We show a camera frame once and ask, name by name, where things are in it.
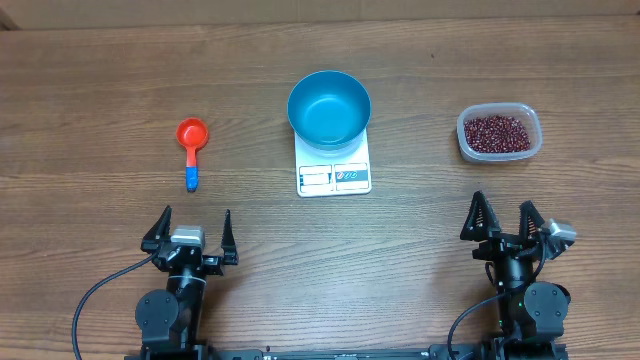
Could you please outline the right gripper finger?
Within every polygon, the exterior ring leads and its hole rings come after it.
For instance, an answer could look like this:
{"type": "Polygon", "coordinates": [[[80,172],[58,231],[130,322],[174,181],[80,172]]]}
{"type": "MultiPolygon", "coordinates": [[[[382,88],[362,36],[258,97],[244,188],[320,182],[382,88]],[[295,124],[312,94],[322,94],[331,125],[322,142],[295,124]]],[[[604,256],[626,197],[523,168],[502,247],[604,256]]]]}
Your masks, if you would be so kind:
{"type": "Polygon", "coordinates": [[[460,233],[466,241],[486,241],[502,232],[493,208],[482,191],[472,197],[468,216],[460,233]]]}
{"type": "Polygon", "coordinates": [[[520,239],[537,239],[545,220],[531,200],[523,202],[520,207],[520,239]]]}

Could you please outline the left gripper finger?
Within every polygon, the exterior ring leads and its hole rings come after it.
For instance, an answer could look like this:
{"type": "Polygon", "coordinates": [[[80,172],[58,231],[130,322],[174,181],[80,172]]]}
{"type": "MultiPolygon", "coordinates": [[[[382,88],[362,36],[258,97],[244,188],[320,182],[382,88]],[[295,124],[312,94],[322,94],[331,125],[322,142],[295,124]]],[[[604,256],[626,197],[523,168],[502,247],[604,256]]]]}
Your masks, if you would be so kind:
{"type": "Polygon", "coordinates": [[[239,263],[238,251],[232,231],[231,212],[229,209],[225,212],[221,248],[223,250],[223,262],[225,265],[237,265],[239,263]]]}
{"type": "Polygon", "coordinates": [[[167,205],[159,219],[142,237],[140,249],[143,252],[156,252],[161,245],[170,239],[170,223],[172,208],[167,205]]]}

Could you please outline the red scoop with blue handle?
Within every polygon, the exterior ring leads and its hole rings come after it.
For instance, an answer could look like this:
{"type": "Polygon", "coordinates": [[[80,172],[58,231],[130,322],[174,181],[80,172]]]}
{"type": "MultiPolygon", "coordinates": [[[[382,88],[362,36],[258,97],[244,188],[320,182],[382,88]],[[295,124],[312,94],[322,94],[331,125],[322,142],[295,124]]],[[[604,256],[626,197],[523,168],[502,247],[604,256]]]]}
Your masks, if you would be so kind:
{"type": "Polygon", "coordinates": [[[199,184],[197,152],[209,140],[207,124],[200,118],[184,119],[176,129],[176,139],[186,151],[185,183],[188,192],[195,192],[199,184]]]}

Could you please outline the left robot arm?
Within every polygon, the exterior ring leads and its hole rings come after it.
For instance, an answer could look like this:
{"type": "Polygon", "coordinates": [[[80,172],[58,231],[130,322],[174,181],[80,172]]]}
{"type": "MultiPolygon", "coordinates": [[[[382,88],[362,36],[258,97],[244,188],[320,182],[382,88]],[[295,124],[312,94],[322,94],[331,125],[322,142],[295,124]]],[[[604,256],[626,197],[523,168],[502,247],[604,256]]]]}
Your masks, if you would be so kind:
{"type": "Polygon", "coordinates": [[[239,263],[231,223],[225,213],[221,255],[207,255],[200,226],[170,228],[172,209],[166,207],[141,240],[141,250],[154,266],[168,274],[164,289],[139,300],[135,320],[141,330],[141,359],[217,359],[219,355],[198,331],[207,278],[222,276],[227,266],[239,263]]]}

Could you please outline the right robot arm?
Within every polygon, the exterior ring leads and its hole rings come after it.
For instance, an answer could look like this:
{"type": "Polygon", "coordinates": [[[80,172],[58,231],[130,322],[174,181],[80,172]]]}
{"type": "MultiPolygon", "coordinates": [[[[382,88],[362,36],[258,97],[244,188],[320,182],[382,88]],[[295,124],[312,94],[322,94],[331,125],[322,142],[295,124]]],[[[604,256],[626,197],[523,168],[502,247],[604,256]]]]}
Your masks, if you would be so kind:
{"type": "Polygon", "coordinates": [[[474,193],[460,233],[478,248],[472,257],[485,263],[496,294],[456,318],[447,336],[452,359],[566,359],[566,347],[556,339],[564,334],[571,295],[555,283],[538,279],[546,262],[558,258],[577,238],[575,228],[553,218],[543,219],[530,201],[520,207],[519,232],[508,234],[499,224],[483,192],[474,193]],[[500,331],[478,345],[456,350],[453,335],[468,315],[485,305],[498,306],[500,331]]]}

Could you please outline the white digital kitchen scale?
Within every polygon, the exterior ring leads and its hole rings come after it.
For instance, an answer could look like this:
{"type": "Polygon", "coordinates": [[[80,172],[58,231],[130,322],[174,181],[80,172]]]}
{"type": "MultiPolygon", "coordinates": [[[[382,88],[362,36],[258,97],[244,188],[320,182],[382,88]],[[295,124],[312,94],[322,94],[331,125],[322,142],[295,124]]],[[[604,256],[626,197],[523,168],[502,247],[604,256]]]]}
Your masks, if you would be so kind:
{"type": "Polygon", "coordinates": [[[318,149],[297,134],[296,190],[300,197],[368,194],[372,189],[367,132],[337,150],[318,149]]]}

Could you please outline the blue metal bowl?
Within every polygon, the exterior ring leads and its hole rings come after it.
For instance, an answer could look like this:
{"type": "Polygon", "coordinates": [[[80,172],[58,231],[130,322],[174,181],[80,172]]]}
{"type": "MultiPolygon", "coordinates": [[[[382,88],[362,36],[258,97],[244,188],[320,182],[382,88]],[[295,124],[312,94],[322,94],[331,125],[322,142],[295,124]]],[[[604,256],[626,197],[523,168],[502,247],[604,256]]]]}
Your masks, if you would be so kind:
{"type": "Polygon", "coordinates": [[[287,117],[294,133],[310,146],[337,150],[353,143],[371,120],[368,90],[354,76],[322,70],[299,80],[290,91],[287,117]]]}

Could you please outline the red adzuki beans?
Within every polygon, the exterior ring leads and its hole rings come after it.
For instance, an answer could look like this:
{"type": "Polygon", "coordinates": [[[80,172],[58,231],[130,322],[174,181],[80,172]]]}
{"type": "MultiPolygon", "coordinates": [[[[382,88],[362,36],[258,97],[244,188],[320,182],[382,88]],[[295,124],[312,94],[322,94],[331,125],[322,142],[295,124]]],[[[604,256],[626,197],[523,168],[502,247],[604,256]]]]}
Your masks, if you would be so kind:
{"type": "Polygon", "coordinates": [[[531,148],[526,128],[511,116],[476,117],[466,121],[463,130],[469,147],[478,153],[515,153],[531,148]]]}

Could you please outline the clear plastic food container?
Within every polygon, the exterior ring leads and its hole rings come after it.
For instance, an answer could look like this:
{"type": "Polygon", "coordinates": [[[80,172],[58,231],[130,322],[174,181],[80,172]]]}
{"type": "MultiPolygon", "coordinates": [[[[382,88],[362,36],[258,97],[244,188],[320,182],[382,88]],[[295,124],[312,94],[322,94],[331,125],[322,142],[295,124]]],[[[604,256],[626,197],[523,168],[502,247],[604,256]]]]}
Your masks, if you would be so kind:
{"type": "Polygon", "coordinates": [[[537,113],[529,105],[515,102],[486,103],[466,108],[457,120],[457,137],[462,157],[474,163],[498,163],[524,160],[536,155],[543,144],[543,133],[537,113]],[[492,115],[511,116],[518,119],[526,128],[531,141],[528,151],[515,153],[478,153],[472,150],[463,130],[464,123],[476,117],[492,115]]]}

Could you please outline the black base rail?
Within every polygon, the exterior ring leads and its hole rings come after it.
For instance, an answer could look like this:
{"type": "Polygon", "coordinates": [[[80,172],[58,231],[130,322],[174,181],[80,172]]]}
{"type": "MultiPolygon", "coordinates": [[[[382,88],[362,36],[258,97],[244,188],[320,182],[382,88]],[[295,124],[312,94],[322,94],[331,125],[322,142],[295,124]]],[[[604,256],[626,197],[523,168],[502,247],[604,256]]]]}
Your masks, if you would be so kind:
{"type": "MultiPolygon", "coordinates": [[[[565,345],[534,347],[527,345],[506,345],[498,355],[487,347],[474,344],[454,345],[455,359],[515,359],[515,360],[569,360],[565,345]]],[[[216,350],[212,346],[201,347],[186,353],[147,355],[126,355],[125,360],[140,359],[208,359],[208,360],[449,360],[450,354],[445,344],[434,344],[426,349],[383,349],[383,350],[332,350],[263,352],[260,350],[216,350]]]]}

